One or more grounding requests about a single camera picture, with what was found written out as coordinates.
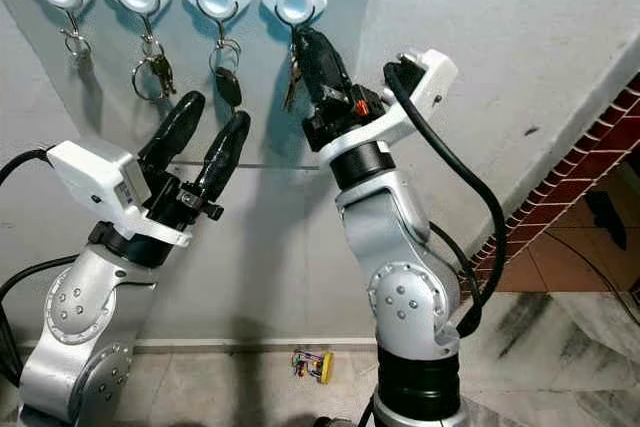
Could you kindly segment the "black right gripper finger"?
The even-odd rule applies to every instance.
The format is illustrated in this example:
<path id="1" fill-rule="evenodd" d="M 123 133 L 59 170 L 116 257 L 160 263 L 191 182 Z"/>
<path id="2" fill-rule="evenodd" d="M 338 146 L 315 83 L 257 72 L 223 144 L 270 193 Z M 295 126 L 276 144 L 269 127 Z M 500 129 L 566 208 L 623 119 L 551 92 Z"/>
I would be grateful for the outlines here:
<path id="1" fill-rule="evenodd" d="M 291 33 L 298 55 L 303 83 L 314 103 L 314 116 L 337 119 L 337 66 L 332 42 L 312 26 L 300 26 Z"/>
<path id="2" fill-rule="evenodd" d="M 303 83 L 315 113 L 351 111 L 352 83 L 338 49 L 323 31 L 303 28 Z"/>

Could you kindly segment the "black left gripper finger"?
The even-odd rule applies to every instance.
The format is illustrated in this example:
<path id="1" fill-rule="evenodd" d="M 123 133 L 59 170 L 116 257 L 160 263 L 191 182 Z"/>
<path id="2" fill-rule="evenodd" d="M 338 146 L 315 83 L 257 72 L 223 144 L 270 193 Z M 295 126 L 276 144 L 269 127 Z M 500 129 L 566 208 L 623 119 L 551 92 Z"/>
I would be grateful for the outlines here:
<path id="1" fill-rule="evenodd" d="M 138 153 L 143 180 L 147 184 L 164 184 L 166 168 L 175 156 L 186 149 L 200 124 L 206 104 L 205 94 L 189 90 L 166 113 L 150 140 Z"/>
<path id="2" fill-rule="evenodd" d="M 237 110 L 216 135 L 214 142 L 207 149 L 204 167 L 195 180 L 195 194 L 198 199 L 212 203 L 223 193 L 230 176 L 239 165 L 250 125 L 251 116 L 243 110 Z"/>

